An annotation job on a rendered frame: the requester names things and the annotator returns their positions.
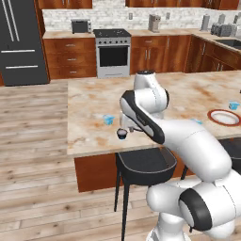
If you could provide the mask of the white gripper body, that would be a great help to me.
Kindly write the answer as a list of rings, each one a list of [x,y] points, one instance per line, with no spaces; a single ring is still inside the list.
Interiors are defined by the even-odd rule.
[[[123,113],[120,113],[120,127],[122,129],[128,130],[129,132],[140,130],[137,124]]]

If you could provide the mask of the white plate with red rim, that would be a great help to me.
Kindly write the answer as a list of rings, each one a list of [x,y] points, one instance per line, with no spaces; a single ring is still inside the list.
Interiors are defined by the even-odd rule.
[[[228,127],[234,127],[241,124],[241,118],[232,111],[224,109],[213,109],[207,113],[210,121]]]

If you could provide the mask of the black bar stool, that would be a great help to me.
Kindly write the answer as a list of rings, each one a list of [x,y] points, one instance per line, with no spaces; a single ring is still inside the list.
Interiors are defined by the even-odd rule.
[[[241,175],[241,137],[221,139],[219,142],[232,159],[232,169]]]
[[[121,241],[125,238],[130,185],[147,186],[147,203],[153,211],[159,213],[157,224],[146,241],[191,241],[183,232],[185,221],[178,205],[183,190],[176,183],[169,183],[176,165],[177,159],[166,148],[116,153],[116,205],[120,181],[124,184]]]

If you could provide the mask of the brown island cabinet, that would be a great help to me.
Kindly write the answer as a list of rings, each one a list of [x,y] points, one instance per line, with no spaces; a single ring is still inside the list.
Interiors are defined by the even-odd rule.
[[[184,168],[165,148],[76,157],[74,164],[80,192],[114,187],[119,178],[125,185],[156,185],[181,177]]]

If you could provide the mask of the silver stove with oven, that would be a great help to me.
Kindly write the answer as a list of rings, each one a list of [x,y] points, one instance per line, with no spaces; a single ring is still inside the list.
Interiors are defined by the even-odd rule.
[[[123,28],[94,29],[97,77],[130,75],[131,34]]]

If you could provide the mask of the brown door cabinet run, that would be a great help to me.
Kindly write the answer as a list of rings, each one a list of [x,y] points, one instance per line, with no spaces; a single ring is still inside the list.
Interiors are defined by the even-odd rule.
[[[187,61],[191,37],[133,36],[131,38],[130,74],[151,70],[183,72]]]

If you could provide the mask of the brown drawer cabinet run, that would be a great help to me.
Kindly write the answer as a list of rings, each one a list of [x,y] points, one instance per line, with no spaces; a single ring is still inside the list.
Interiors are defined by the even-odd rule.
[[[96,76],[94,38],[44,39],[43,42],[52,79]]]

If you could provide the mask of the grey coffee machine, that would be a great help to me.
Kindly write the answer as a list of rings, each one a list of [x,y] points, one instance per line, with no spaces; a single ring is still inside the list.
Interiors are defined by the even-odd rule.
[[[153,33],[157,33],[159,31],[159,23],[161,21],[161,17],[158,15],[150,14],[149,15],[149,30]]]

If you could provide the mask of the grey toaster oven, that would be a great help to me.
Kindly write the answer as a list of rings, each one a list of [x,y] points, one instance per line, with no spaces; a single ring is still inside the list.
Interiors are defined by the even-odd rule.
[[[89,19],[72,20],[72,32],[75,33],[90,33],[91,21]]]

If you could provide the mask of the brown corner cabinet run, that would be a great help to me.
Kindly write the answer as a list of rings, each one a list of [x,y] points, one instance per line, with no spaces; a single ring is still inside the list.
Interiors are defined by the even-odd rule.
[[[241,70],[241,52],[225,48],[213,41],[192,36],[186,72],[223,72]]]

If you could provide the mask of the dark sink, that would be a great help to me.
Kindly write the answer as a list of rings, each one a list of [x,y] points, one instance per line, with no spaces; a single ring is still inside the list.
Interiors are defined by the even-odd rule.
[[[231,40],[217,40],[217,42],[230,46],[234,49],[241,50],[241,40],[231,39]]]

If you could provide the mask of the dark grey fridge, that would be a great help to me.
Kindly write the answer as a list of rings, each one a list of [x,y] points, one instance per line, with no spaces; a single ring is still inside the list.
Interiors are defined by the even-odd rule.
[[[7,87],[49,83],[34,0],[0,0],[0,72]]]

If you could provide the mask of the silver toaster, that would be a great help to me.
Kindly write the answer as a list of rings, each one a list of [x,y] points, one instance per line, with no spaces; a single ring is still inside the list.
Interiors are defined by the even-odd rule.
[[[236,33],[236,24],[219,24],[214,23],[211,27],[211,34],[218,37],[230,37]]]

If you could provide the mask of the brown wall cabinets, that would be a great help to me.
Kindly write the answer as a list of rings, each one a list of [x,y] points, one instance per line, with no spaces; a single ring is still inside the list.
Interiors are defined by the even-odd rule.
[[[241,0],[125,0],[129,8],[210,8],[237,10]]]
[[[57,9],[57,8],[92,8],[92,0],[38,0],[40,9]]]

